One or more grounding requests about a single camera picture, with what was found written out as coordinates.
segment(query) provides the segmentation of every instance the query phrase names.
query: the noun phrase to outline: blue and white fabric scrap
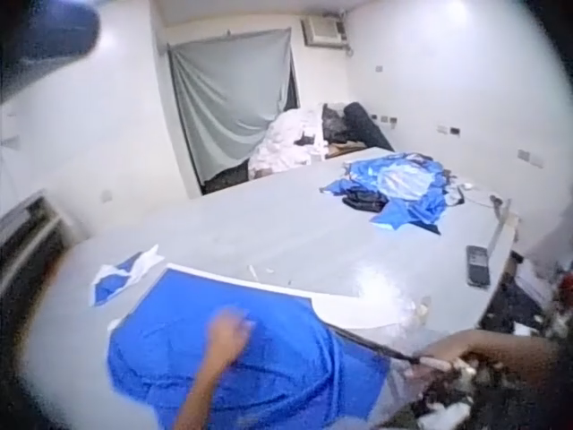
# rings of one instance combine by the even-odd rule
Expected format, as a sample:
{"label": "blue and white fabric scrap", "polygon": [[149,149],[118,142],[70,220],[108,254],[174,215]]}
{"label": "blue and white fabric scrap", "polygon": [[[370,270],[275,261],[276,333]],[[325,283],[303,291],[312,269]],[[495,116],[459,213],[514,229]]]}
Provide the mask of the blue and white fabric scrap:
{"label": "blue and white fabric scrap", "polygon": [[385,195],[388,203],[371,222],[395,230],[407,223],[435,226],[447,207],[447,182],[437,161],[416,153],[397,153],[350,163],[346,177],[321,190],[334,195],[350,189]]}
{"label": "blue and white fabric scrap", "polygon": [[101,266],[91,282],[91,304],[101,306],[139,282],[153,266],[163,261],[164,257],[158,255],[158,249],[159,246],[155,245],[149,251],[138,252],[116,266],[109,264]]}
{"label": "blue and white fabric scrap", "polygon": [[232,306],[254,323],[219,381],[208,429],[318,429],[369,416],[389,359],[338,336],[292,297],[168,269],[112,332],[114,387],[151,405],[172,428],[207,345],[209,320]]}

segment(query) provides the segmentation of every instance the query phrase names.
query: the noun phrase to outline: black phone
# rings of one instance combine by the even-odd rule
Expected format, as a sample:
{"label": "black phone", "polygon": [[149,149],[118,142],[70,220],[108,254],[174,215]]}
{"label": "black phone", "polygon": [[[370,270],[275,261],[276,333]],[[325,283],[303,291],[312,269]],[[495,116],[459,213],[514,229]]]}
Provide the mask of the black phone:
{"label": "black phone", "polygon": [[488,288],[490,281],[489,255],[481,246],[466,248],[467,283],[472,287]]}

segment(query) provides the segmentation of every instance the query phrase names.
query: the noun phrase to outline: air conditioner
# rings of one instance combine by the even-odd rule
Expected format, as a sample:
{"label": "air conditioner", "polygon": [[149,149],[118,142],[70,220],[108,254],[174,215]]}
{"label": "air conditioner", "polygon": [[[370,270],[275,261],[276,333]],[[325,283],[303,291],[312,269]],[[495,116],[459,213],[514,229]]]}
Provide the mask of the air conditioner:
{"label": "air conditioner", "polygon": [[344,23],[333,16],[307,16],[302,19],[307,47],[348,47]]}

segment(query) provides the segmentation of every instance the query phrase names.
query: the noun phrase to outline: person's hand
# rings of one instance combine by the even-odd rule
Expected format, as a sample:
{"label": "person's hand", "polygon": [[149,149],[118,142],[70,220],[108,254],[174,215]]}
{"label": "person's hand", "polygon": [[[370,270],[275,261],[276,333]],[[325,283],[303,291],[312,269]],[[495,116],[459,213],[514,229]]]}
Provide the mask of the person's hand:
{"label": "person's hand", "polygon": [[204,365],[214,374],[222,373],[243,352],[251,335],[252,322],[237,311],[225,310],[209,326],[209,345]]}
{"label": "person's hand", "polygon": [[[476,331],[460,331],[447,338],[438,340],[416,355],[418,357],[434,357],[450,362],[454,367],[456,361],[471,353],[475,344]],[[408,378],[429,379],[435,371],[425,365],[415,365],[406,373]]]}

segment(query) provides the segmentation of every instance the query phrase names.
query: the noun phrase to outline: gray curtain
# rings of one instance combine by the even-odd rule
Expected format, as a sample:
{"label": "gray curtain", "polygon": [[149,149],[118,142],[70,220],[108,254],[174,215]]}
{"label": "gray curtain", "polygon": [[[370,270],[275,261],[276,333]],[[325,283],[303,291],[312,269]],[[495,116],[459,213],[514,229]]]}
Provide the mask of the gray curtain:
{"label": "gray curtain", "polygon": [[249,157],[287,102],[290,29],[171,47],[175,95],[202,183]]}

